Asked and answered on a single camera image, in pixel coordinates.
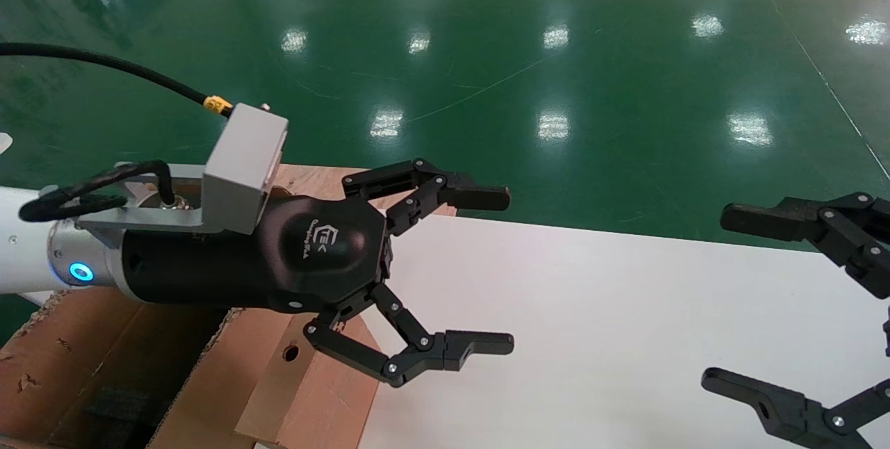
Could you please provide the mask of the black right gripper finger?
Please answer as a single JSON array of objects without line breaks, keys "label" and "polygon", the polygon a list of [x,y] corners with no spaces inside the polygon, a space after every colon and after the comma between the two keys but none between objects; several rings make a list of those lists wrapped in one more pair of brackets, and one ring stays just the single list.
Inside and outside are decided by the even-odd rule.
[{"label": "black right gripper finger", "polygon": [[704,370],[700,385],[753,408],[768,435],[804,448],[868,448],[859,429],[889,411],[888,380],[830,408],[801,392],[722,368]]},{"label": "black right gripper finger", "polygon": [[852,193],[832,201],[785,197],[775,207],[730,203],[721,227],[781,241],[807,241],[876,298],[889,296],[889,202]]}]

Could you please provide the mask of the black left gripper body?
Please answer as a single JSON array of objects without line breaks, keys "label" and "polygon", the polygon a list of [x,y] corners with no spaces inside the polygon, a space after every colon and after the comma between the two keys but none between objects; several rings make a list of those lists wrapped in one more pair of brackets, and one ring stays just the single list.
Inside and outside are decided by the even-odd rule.
[{"label": "black left gripper body", "polygon": [[155,304],[357,313],[381,282],[387,222],[365,199],[274,198],[251,234],[129,230],[124,281]]}]

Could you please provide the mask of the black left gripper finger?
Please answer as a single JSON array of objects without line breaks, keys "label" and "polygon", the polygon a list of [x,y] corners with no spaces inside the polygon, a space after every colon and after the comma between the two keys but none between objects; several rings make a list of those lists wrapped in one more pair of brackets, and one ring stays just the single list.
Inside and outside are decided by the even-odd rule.
[{"label": "black left gripper finger", "polygon": [[445,331],[429,333],[387,285],[375,285],[366,300],[378,308],[403,338],[405,348],[388,357],[370,345],[346,337],[334,329],[339,313],[321,313],[305,325],[303,335],[317,351],[358,372],[400,388],[429,370],[458,372],[473,354],[508,355],[515,349],[510,333]]},{"label": "black left gripper finger", "polygon": [[505,211],[510,205],[508,187],[478,185],[470,174],[446,172],[427,160],[347,174],[342,186],[346,197],[369,202],[407,193],[385,211],[391,236],[401,236],[443,205],[474,211]]}]

